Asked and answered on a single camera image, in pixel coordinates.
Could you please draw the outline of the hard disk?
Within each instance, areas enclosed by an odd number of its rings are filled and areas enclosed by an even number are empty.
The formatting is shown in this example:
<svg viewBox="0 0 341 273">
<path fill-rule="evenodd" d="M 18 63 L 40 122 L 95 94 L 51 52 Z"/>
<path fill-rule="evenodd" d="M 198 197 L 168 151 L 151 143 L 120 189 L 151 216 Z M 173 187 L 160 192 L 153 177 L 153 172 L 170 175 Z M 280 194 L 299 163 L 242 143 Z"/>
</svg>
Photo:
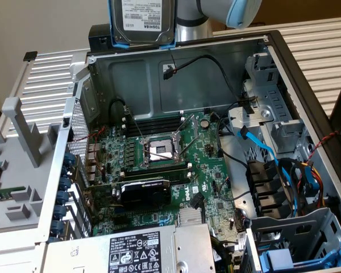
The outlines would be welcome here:
<svg viewBox="0 0 341 273">
<path fill-rule="evenodd" d="M 113 47 L 175 47 L 177 0 L 107 1 Z"/>
</svg>

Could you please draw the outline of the empty blue disk carrier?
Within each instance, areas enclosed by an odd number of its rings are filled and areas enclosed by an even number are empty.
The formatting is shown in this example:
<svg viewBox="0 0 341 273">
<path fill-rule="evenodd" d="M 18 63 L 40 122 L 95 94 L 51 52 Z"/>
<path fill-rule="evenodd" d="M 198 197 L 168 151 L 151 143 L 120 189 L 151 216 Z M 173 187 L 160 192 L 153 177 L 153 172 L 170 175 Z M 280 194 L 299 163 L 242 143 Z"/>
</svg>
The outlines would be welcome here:
<svg viewBox="0 0 341 273">
<path fill-rule="evenodd" d="M 287 249 L 279 249 L 265 251 L 259 259 L 263 273 L 303 273 L 341 267 L 341 241 L 337 250 L 325 252 L 321 258 L 293 262 Z"/>
</svg>

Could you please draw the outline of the black RAM slot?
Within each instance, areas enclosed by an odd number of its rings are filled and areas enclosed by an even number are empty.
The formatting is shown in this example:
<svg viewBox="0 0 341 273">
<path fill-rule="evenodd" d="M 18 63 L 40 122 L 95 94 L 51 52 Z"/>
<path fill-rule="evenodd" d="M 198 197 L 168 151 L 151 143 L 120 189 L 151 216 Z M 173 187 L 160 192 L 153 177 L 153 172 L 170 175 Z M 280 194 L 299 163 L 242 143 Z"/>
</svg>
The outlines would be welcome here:
<svg viewBox="0 0 341 273">
<path fill-rule="evenodd" d="M 146 119 L 142 121 L 137 121 L 136 124 L 139 126 L 141 130 L 148 130 L 151 128 L 177 127 L 181 124 L 181 118 L 167 117 L 157 119 Z"/>
<path fill-rule="evenodd" d="M 140 131 L 143 135 L 151 135 L 151 134 L 160 134 L 160 133 L 168 133 L 172 131 L 176 131 L 180 125 L 167 125 L 167 126 L 148 126 L 148 127 L 140 127 Z M 127 137 L 138 137 L 140 136 L 140 132 L 136 126 L 129 127 L 126 132 Z"/>
<path fill-rule="evenodd" d="M 191 178 L 188 177 L 188 172 L 167 172 L 161 175 L 161 178 L 164 180 L 168 180 L 170 185 L 183 185 L 189 184 L 191 182 Z"/>
</svg>

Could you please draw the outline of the CPU socket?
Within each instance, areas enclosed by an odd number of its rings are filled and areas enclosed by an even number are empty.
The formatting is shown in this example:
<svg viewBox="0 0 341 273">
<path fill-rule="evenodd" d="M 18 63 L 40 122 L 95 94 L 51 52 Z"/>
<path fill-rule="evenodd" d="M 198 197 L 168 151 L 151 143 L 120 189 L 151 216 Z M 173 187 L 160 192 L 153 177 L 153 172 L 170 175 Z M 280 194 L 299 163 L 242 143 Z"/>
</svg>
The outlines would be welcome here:
<svg viewBox="0 0 341 273">
<path fill-rule="evenodd" d="M 156 168 L 185 162 L 180 133 L 164 133 L 141 138 L 139 167 Z"/>
</svg>

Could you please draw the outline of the metal socket cover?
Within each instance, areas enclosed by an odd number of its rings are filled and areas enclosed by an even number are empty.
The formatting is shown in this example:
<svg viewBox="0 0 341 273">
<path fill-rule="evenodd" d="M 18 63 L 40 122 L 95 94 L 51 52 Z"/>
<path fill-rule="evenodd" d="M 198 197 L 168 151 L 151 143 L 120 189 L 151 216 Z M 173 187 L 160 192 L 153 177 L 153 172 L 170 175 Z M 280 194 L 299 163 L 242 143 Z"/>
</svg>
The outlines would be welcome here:
<svg viewBox="0 0 341 273">
<path fill-rule="evenodd" d="M 173 133 L 174 137 L 180 137 L 181 134 L 185 134 L 189 132 L 193 139 L 198 139 L 199 132 L 198 132 L 198 122 L 196 119 L 195 114 L 191 114 L 185 118 L 179 128 Z"/>
</svg>

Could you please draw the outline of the open grey PC case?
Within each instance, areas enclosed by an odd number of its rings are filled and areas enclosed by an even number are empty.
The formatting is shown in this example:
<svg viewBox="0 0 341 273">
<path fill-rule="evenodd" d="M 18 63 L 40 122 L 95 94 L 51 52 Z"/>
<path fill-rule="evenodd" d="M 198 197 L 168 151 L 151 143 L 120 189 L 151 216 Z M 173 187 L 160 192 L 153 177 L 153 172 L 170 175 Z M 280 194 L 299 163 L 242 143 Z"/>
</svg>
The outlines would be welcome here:
<svg viewBox="0 0 341 273">
<path fill-rule="evenodd" d="M 92 234 L 93 219 L 84 198 L 90 185 L 86 154 L 93 130 L 124 120 L 136 123 L 198 112 L 213 114 L 217 124 L 240 239 L 237 246 L 225 246 L 209 230 L 215 273 L 240 273 L 246 230 L 259 217 L 246 178 L 250 160 L 232 131 L 228 112 L 255 100 L 243 95 L 243 82 L 248 79 L 247 58 L 258 53 L 272 56 L 288 90 L 285 102 L 305 123 L 314 148 L 302 162 L 278 158 L 246 127 L 239 136 L 267 150 L 271 159 L 266 162 L 275 162 L 290 197 L 292 212 L 287 218 L 329 208 L 341 226 L 341 141 L 278 32 L 186 42 L 172 49 L 90 53 L 85 73 L 76 80 L 66 104 L 57 140 L 59 158 L 50 175 L 54 193 L 46 198 L 49 232 L 40 273 L 50 243 L 99 237 Z"/>
</svg>

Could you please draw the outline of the green Dell motherboard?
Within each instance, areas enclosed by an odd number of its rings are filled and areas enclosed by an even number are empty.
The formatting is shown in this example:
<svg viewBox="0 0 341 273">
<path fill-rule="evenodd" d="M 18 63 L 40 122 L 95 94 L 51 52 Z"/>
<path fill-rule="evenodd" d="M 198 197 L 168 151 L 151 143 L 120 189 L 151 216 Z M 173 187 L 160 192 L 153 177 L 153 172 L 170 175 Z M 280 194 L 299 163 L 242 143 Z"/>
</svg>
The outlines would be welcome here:
<svg viewBox="0 0 341 273">
<path fill-rule="evenodd" d="M 93 219 L 94 236 L 168 225 L 180 227 L 178 223 L 180 209 L 200 208 L 202 224 L 208 225 L 213 237 L 225 246 L 237 246 L 240 243 L 231 180 L 226 161 L 218 147 L 216 138 L 218 128 L 214 115 L 202 112 L 194 114 L 198 122 L 198 140 L 184 153 L 184 163 L 167 167 L 139 167 L 142 158 L 139 141 L 150 135 L 143 135 L 136 123 L 124 120 L 121 125 L 104 126 L 93 130 L 86 154 L 89 187 L 157 179 L 167 172 L 188 172 L 188 177 L 191 178 L 189 184 L 171 185 L 171 203 L 161 208 L 97 209 L 85 199 Z M 202 119 L 210 122 L 207 130 L 200 127 Z M 128 128 L 132 126 L 138 128 L 140 136 L 126 136 Z M 184 149 L 193 137 L 186 132 L 181 134 L 181 140 Z"/>
</svg>

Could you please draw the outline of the black graphics card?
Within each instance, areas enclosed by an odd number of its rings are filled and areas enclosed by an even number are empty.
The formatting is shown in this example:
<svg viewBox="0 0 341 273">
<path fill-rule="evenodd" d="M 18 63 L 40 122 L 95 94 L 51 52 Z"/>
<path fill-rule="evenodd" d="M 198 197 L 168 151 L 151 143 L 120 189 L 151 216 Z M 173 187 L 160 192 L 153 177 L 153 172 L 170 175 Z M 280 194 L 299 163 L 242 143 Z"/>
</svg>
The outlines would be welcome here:
<svg viewBox="0 0 341 273">
<path fill-rule="evenodd" d="M 97 209 L 161 208 L 172 200 L 171 182 L 161 178 L 95 185 L 85 190 L 84 194 L 86 201 Z"/>
</svg>

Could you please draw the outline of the silver chipset heat sink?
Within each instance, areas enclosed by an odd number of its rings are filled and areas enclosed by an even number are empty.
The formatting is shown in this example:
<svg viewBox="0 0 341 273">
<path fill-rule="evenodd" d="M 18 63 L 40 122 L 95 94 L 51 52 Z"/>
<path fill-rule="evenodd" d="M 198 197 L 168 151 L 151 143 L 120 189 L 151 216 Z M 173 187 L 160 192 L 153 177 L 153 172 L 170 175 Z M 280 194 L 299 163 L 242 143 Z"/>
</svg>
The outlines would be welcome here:
<svg viewBox="0 0 341 273">
<path fill-rule="evenodd" d="M 200 208 L 182 208 L 179 211 L 178 223 L 180 227 L 200 225 L 202 223 L 202 214 Z"/>
</svg>

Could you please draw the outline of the grey metal drive cage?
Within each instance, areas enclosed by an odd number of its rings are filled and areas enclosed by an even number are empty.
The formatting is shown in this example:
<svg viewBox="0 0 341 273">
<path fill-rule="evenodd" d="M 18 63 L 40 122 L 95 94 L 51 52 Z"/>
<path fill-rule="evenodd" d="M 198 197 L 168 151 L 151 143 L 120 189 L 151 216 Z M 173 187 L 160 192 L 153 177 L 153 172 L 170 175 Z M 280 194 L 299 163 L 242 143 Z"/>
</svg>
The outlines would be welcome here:
<svg viewBox="0 0 341 273">
<path fill-rule="evenodd" d="M 242 127 L 269 146 L 278 158 L 307 161 L 314 144 L 303 120 L 292 113 L 292 105 L 285 102 L 288 90 L 272 56 L 254 54 L 247 58 L 245 69 L 248 79 L 243 82 L 243 95 L 255 100 L 232 108 L 228 117 L 246 158 L 266 162 L 271 156 L 250 139 L 239 136 Z"/>
</svg>

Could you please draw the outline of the black box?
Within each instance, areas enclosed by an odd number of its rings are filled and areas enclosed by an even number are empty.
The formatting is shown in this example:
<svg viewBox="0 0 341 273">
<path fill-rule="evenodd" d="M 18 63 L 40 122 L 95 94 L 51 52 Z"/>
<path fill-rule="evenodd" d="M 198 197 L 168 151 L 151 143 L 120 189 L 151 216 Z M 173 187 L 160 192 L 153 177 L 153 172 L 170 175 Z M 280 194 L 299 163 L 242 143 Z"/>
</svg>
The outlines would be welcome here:
<svg viewBox="0 0 341 273">
<path fill-rule="evenodd" d="M 113 48 L 109 24 L 92 25 L 88 34 L 89 46 L 92 52 L 105 52 Z"/>
</svg>

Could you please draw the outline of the grey power supply unit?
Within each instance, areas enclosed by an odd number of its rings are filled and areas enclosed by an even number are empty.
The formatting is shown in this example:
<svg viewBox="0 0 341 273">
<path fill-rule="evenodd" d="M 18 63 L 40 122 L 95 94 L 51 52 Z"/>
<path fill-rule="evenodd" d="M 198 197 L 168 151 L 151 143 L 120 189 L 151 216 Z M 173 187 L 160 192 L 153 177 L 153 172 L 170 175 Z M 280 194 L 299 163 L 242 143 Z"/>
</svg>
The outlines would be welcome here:
<svg viewBox="0 0 341 273">
<path fill-rule="evenodd" d="M 42 273 L 215 273 L 206 224 L 50 243 Z"/>
</svg>

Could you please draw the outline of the grey plastic parts rack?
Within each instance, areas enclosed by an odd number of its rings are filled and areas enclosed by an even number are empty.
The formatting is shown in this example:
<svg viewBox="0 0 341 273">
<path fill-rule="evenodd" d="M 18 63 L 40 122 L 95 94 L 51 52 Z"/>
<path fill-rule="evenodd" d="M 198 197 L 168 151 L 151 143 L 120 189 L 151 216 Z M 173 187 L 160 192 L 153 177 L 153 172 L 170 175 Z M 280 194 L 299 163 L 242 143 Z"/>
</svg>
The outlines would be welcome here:
<svg viewBox="0 0 341 273">
<path fill-rule="evenodd" d="M 0 233 L 37 227 L 60 128 L 50 125 L 40 132 L 37 124 L 25 120 L 21 107 L 19 97 L 7 98 L 2 106 L 16 136 L 0 130 L 0 189 L 26 188 L 0 201 Z"/>
</svg>

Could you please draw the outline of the green RAM stick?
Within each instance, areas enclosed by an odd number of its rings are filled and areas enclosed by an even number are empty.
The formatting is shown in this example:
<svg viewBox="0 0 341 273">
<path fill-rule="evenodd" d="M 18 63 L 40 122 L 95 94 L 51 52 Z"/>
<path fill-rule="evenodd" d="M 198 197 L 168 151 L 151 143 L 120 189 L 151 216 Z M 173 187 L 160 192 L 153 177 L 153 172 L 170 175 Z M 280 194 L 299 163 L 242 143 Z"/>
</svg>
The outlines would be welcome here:
<svg viewBox="0 0 341 273">
<path fill-rule="evenodd" d="M 12 199 L 12 192 L 25 190 L 26 187 L 12 187 L 0 189 L 0 201 L 6 201 Z"/>
</svg>

